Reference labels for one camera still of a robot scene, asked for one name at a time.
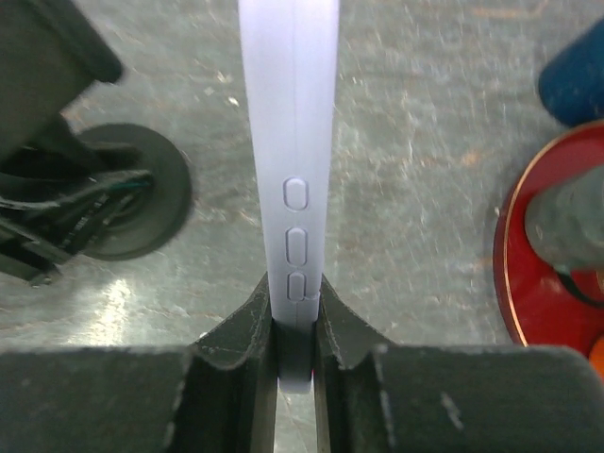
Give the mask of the phone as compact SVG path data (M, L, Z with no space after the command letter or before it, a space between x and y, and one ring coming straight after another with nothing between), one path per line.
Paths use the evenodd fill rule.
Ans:
M325 263L340 4L241 1L238 9L278 383L303 394Z

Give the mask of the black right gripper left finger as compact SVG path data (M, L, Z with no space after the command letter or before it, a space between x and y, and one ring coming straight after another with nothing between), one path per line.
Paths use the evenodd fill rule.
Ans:
M270 452L268 282L196 343L1 351L5 452Z

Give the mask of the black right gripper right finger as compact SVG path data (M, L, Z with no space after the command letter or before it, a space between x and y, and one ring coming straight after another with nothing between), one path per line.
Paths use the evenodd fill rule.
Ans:
M599 452L603 383L567 347L395 344L324 282L321 452Z

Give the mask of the black clamp phone stand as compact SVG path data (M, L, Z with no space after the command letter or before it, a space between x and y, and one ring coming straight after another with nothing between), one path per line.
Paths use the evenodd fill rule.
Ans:
M110 193L126 204L101 228L84 254L96 260L132 260L173 239L185 224L193 199L183 154L157 131L133 124L95 126L83 131L79 139L89 145L123 144L127 153L102 151L100 155L112 167L150 172L149 177Z

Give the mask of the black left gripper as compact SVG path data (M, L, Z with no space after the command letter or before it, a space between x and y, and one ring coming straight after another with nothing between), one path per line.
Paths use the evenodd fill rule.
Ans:
M150 172L112 167L63 111L123 65L72 1L1 5L1 270L34 286L83 252L126 204L110 193Z

